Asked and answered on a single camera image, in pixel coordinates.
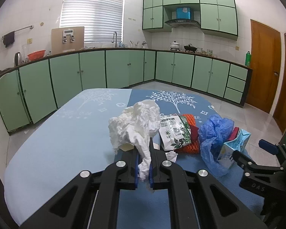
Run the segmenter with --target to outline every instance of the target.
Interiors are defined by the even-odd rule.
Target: kettle
[[[22,56],[21,56],[21,53],[17,52],[15,54],[15,59],[14,59],[14,66],[17,66],[19,64],[22,63]]]

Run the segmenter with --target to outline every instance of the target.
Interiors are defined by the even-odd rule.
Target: small bottle
[[[250,54],[250,51],[248,51],[247,54],[246,54],[245,65],[246,66],[250,66],[250,61],[251,61],[251,54]]]

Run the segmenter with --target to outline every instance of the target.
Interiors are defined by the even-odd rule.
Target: table
[[[114,154],[108,120],[144,99],[157,99],[164,115],[193,114],[198,127],[216,113],[207,100],[196,94],[140,89],[84,90],[49,117],[7,166],[5,200],[15,222],[23,223],[82,170],[94,173],[118,160],[121,154]],[[159,135],[153,140],[159,143]],[[177,163],[192,172],[208,170],[199,154],[179,154]],[[259,214],[263,198],[239,187],[242,174],[242,169],[234,164],[227,175],[218,179]],[[170,227],[167,190],[152,193],[147,186],[141,182],[136,191],[121,191],[117,228]]]

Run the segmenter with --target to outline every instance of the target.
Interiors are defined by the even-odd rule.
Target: blue gripper pad
[[[261,139],[258,142],[258,145],[259,145],[260,148],[262,148],[263,150],[271,153],[272,155],[278,154],[278,148],[274,144],[271,144],[271,143],[269,143],[268,141],[266,141],[264,139]]]

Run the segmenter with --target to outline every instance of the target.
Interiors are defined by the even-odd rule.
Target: window blind
[[[84,42],[122,41],[124,0],[64,0],[60,27],[85,27]]]

